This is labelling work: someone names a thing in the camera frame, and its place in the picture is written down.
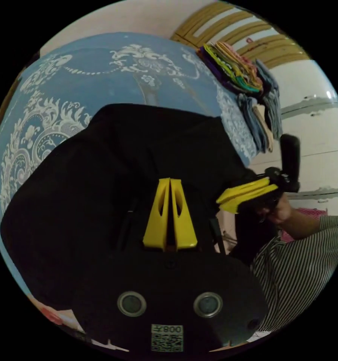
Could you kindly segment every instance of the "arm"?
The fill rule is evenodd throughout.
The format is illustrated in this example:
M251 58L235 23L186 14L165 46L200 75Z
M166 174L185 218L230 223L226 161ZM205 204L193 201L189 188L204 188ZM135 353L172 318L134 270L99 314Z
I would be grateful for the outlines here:
M320 220L302 214L296 209L292 209L290 217L281 223L280 226L288 232L293 239L302 240L319 232Z
M268 209L262 209L259 213L267 215L271 222L279 225L295 240L301 240L320 231L320 220L292 208L286 194L283 194L272 213L269 213Z

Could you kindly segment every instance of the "qr code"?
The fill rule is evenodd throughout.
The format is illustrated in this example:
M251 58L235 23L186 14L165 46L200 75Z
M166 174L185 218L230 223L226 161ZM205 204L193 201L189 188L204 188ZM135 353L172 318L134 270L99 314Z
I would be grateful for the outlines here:
M183 352L183 326L151 325L151 350Z

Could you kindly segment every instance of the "striped shirt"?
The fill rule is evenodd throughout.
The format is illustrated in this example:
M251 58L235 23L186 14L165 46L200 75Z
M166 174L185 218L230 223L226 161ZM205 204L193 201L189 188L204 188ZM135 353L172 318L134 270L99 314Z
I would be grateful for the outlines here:
M317 298L338 265L338 216L320 218L318 233L291 243L280 237L263 246L251 270L259 279L269 312L259 331L292 322Z

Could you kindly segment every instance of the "wooden slat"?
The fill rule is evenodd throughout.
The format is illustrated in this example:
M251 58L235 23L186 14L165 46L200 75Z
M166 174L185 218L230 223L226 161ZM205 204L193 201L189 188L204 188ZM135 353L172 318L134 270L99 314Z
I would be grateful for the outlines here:
M243 25L230 34L223 37L223 40L230 45L234 45L236 42L245 39L247 36L259 33L260 31L269 30L271 26L263 21L256 21L247 25Z
M306 53L303 54L289 54L280 56L279 58L272 59L265 63L265 65L268 67L268 69L272 69L275 67L278 67L279 65L283 65L286 63L291 63L293 61L298 60L308 60L309 56Z
M194 44L197 44L198 46L202 46L205 42L208 42L212 37L214 37L217 33L222 31L226 27L235 24L240 20L244 20L251 17L252 14L249 14L246 11L236 12L217 21L215 24L213 24L208 29L206 29L199 37L195 38L193 35L187 34L186 38L191 42L193 42Z
M257 58L259 58L263 63L267 63L272 61L273 59L277 59L282 56L295 55L295 54L304 54L304 52L296 45L286 45L263 52Z
M261 45L267 45L268 43L276 40L283 40L286 37L282 34L266 36L265 38L258 39L239 49L237 52L239 55L245 55L248 51L254 50L256 47Z
M207 21L233 8L233 6L221 1L204 6L186 19L175 33L182 37L186 36L189 32L190 34L194 34L195 31L201 28Z
M190 43L190 42L187 41L186 39L183 39L183 38L182 38L181 36L179 36L178 34L174 34L174 35L170 38L170 40L179 42L179 43L181 43L181 44L185 44L185 45L190 46L190 47L192 47L192 48L194 48L194 49L197 48L194 44Z
M271 59L278 58L281 55L285 54L303 54L305 53L303 49L301 49L297 44L278 44L273 45L270 48L260 47L253 52L248 52L245 56L250 59L254 60L259 58L263 62L270 61Z
M280 46L288 46L288 45L297 45L293 40L290 39L280 39L280 40L274 40L267 42L266 44L260 44L256 46L255 48L251 48L246 53L242 54L246 56L249 59L255 58L259 56L261 53L270 51L271 49L280 47Z

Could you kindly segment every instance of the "pink fabric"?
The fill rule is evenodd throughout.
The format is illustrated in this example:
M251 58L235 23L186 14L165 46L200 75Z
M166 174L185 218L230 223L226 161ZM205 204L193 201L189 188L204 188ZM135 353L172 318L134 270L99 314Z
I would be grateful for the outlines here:
M323 215L328 215L327 211L320 211L318 209L297 208L297 211L299 211L300 213L309 215L314 219L319 219ZM287 243L294 241L294 239L285 231L283 231L281 239L282 239L282 241L287 242Z

